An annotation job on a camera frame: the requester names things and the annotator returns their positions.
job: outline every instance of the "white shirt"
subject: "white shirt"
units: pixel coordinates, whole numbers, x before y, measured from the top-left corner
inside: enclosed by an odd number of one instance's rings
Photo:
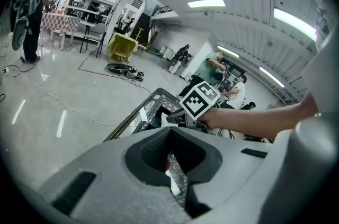
[[[238,88],[239,91],[237,94],[232,94],[229,97],[229,101],[227,102],[227,104],[229,104],[230,106],[232,106],[234,109],[239,109],[242,105],[242,103],[245,100],[245,84],[240,82],[237,83],[232,90],[234,90],[235,88]]]

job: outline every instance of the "green shirt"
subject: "green shirt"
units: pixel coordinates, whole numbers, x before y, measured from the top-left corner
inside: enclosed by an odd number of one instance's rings
[[[212,66],[208,62],[208,59],[214,59],[215,61],[217,61],[217,54],[214,52],[209,53],[204,59],[203,63],[200,64],[194,75],[197,75],[200,78],[204,79],[207,83],[210,83],[213,80],[213,76],[216,72],[217,67]]]

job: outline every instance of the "black and white marker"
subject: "black and white marker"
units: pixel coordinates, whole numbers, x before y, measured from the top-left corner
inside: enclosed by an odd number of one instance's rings
[[[195,85],[183,99],[180,105],[187,114],[196,120],[209,110],[220,97],[220,93],[206,81]]]

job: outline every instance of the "person in green shirt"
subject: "person in green shirt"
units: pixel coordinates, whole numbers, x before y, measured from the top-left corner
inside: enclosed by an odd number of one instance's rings
[[[204,61],[200,64],[194,75],[192,75],[190,84],[183,89],[183,91],[178,95],[178,98],[182,99],[185,97],[193,86],[198,85],[201,82],[206,81],[207,83],[210,83],[217,68],[226,70],[226,67],[219,63],[223,58],[223,52],[209,53]]]

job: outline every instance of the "white chair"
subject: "white chair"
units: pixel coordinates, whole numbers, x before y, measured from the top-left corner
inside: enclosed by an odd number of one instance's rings
[[[90,32],[99,34],[99,36],[90,35]],[[100,49],[100,53],[101,53],[102,44],[103,44],[105,35],[106,35],[106,25],[104,23],[98,23],[95,26],[93,26],[92,28],[88,29],[88,34],[85,33],[84,38],[83,38],[83,42],[81,43],[80,52],[81,52],[81,50],[83,48],[84,40],[87,39],[87,42],[86,42],[86,50],[87,50],[87,48],[88,48],[88,39],[91,39],[91,40],[99,42],[99,46],[98,46],[98,49],[97,49],[97,52],[96,52],[96,56],[95,56],[95,57],[97,57],[97,55],[99,53],[100,47],[101,47],[101,49]]]

